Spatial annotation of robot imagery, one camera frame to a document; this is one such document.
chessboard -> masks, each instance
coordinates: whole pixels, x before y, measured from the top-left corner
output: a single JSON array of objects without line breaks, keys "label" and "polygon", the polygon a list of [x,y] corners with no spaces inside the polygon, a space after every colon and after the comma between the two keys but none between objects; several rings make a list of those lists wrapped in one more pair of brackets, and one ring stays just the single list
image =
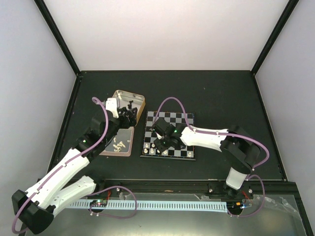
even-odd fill
[{"label": "chessboard", "polygon": [[[189,146],[184,149],[175,149],[170,147],[168,150],[160,153],[159,150],[155,147],[154,140],[157,139],[157,134],[151,132],[151,126],[153,125],[154,117],[156,112],[148,111],[145,127],[144,142],[142,148],[141,157],[153,157],[153,158],[165,158],[165,159],[180,159],[180,160],[195,160],[194,158],[194,147]],[[177,124],[185,124],[185,118],[183,113],[175,112],[160,112],[158,115],[159,118],[164,118],[166,122],[172,124],[176,127]],[[193,114],[187,114],[189,124],[193,125]]]}]

white robotic arm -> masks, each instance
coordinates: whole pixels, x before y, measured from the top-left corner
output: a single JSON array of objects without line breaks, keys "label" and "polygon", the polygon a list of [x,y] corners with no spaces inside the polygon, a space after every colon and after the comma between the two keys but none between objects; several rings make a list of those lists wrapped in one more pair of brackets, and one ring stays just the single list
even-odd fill
[{"label": "white robotic arm", "polygon": [[257,145],[243,139],[222,135],[231,132],[248,137],[249,135],[238,126],[222,130],[187,127],[185,124],[175,127],[163,118],[159,118],[151,130],[157,133],[158,139],[154,143],[160,152],[169,147],[183,148],[184,146],[201,146],[223,152],[231,163],[226,185],[235,190],[241,188],[260,154]]},{"label": "white robotic arm", "polygon": [[106,101],[107,129],[104,115],[97,113],[74,148],[43,179],[27,191],[18,190],[12,195],[16,217],[34,234],[45,230],[67,205],[95,191],[97,183],[91,176],[83,176],[74,184],[62,188],[105,149],[120,128],[136,125],[137,108],[119,106],[116,98],[109,98]]}]

black platform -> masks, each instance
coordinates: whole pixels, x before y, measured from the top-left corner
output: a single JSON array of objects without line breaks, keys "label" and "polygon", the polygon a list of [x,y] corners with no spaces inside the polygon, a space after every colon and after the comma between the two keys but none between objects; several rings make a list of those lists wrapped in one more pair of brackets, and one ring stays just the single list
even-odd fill
[{"label": "black platform", "polygon": [[[242,126],[270,151],[268,162],[258,167],[255,173],[262,179],[285,177],[255,78],[249,71],[88,71],[82,75],[60,157],[83,134],[94,113],[100,109],[92,102],[93,96],[104,100],[121,89],[145,96],[146,107],[135,128],[131,156],[99,156],[76,177],[93,170],[106,179],[226,179],[230,165],[220,152],[211,149],[196,147],[195,162],[140,157],[145,113],[157,110],[162,100],[169,96],[179,98],[186,111],[194,113],[197,127]],[[162,110],[181,112],[175,101],[167,102]]]}]

purple cable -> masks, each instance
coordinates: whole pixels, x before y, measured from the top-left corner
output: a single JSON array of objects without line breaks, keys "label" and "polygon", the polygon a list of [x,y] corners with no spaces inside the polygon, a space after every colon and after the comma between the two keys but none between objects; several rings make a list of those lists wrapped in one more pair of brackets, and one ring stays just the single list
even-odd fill
[{"label": "purple cable", "polygon": [[[103,105],[103,103],[97,98],[97,97],[93,97],[92,98],[92,101],[97,104],[97,105],[100,105],[101,108],[103,109],[104,111],[104,114],[105,114],[105,121],[106,121],[106,125],[105,125],[105,130],[104,130],[104,133],[102,134],[102,136],[99,138],[99,140],[94,144],[92,145],[91,147],[89,147],[88,149],[86,149],[85,151],[81,152],[80,154],[72,157],[71,159],[67,160],[65,162],[65,164],[68,164],[70,161],[74,160],[75,158],[87,153],[88,151],[92,150],[93,148],[95,148],[104,138],[105,138],[105,135],[107,133],[107,129],[108,129],[108,115],[107,115],[107,112],[106,112],[106,109]],[[62,169],[63,166],[60,166],[59,168],[57,168],[54,172],[51,173],[51,175],[49,175],[44,181],[43,183],[38,187],[38,191],[60,170]],[[12,232],[14,234],[21,234],[21,233],[24,233],[28,230],[28,228],[26,229],[23,229],[21,231],[16,231],[15,230],[15,225],[16,225],[16,222],[21,214],[21,212],[24,210],[25,206],[31,201],[31,199],[35,196],[36,193],[33,193],[25,202],[24,204],[20,207],[20,209],[18,210],[18,212],[16,213],[15,217],[14,217],[14,220],[13,220],[13,223],[12,223]]]},{"label": "purple cable", "polygon": [[256,177],[257,179],[259,179],[260,183],[261,183],[261,188],[262,188],[262,202],[261,202],[261,205],[259,206],[259,208],[254,211],[253,213],[251,214],[248,214],[248,215],[233,215],[229,210],[227,210],[228,214],[230,216],[236,216],[236,217],[249,217],[249,216],[253,216],[255,214],[257,214],[261,209],[262,207],[264,206],[264,203],[265,203],[265,186],[264,186],[264,183],[262,182],[261,178],[258,176],[258,175],[251,175],[248,177],[248,179],[251,179],[253,177]]},{"label": "purple cable", "polygon": [[[106,191],[108,191],[108,190],[110,190],[110,189],[113,189],[113,188],[121,188],[121,189],[124,189],[124,190],[126,190],[127,192],[129,192],[129,193],[132,195],[132,197],[133,197],[133,199],[134,199],[134,202],[135,202],[135,208],[134,208],[133,213],[130,214],[129,216],[115,216],[115,215],[103,214],[103,213],[99,213],[99,215],[107,216],[107,217],[111,217],[111,218],[116,218],[116,219],[120,219],[120,220],[129,219],[129,218],[133,217],[133,216],[136,214],[136,212],[137,212],[137,199],[136,199],[136,196],[134,195],[134,193],[133,193],[131,190],[127,189],[126,187],[123,187],[123,186],[111,186],[111,187],[109,187],[109,188],[105,188],[105,189],[103,189],[103,190],[101,190],[101,191],[98,191],[98,192],[96,192],[96,193],[89,194],[88,196],[94,196],[94,195],[97,195],[97,194],[106,192]],[[92,207],[93,207],[93,206],[94,206],[94,205],[91,205],[91,206],[90,206],[90,213],[91,213],[91,214],[95,213],[95,212],[92,212]]]},{"label": "purple cable", "polygon": [[[186,111],[185,111],[185,108],[184,108],[183,104],[182,104],[182,103],[180,102],[180,100],[178,100],[176,97],[168,97],[168,98],[164,99],[164,101],[161,103],[161,105],[159,106],[159,108],[158,108],[158,110],[157,110],[157,115],[156,115],[156,117],[154,118],[153,123],[157,120],[158,114],[159,114],[159,112],[160,112],[162,106],[164,105],[164,103],[165,103],[166,101],[168,101],[168,100],[171,100],[171,99],[172,99],[172,100],[175,100],[175,101],[177,101],[177,102],[179,103],[179,105],[181,106],[181,108],[182,108],[182,110],[183,110],[184,117],[185,117],[185,122],[186,122],[187,127],[188,127],[191,131],[194,131],[194,129],[191,127],[191,125],[190,125],[189,122],[188,122],[187,114],[186,114]],[[236,138],[241,138],[241,139],[248,140],[248,141],[250,141],[250,142],[252,142],[252,143],[254,143],[254,144],[260,146],[260,147],[261,147],[262,149],[264,149],[264,151],[266,152],[266,157],[265,157],[265,159],[263,159],[261,162],[255,164],[255,165],[253,166],[253,169],[256,168],[257,166],[260,166],[261,164],[265,163],[265,162],[269,159],[270,153],[269,153],[268,148],[267,148],[264,144],[258,142],[258,141],[255,140],[255,139],[252,139],[252,138],[250,138],[250,137],[246,137],[246,136],[239,135],[239,134],[217,133],[217,132],[202,131],[202,130],[196,130],[196,131],[194,131],[194,132],[200,133],[200,134],[212,134],[212,135],[232,136],[232,137],[236,137]]]}]

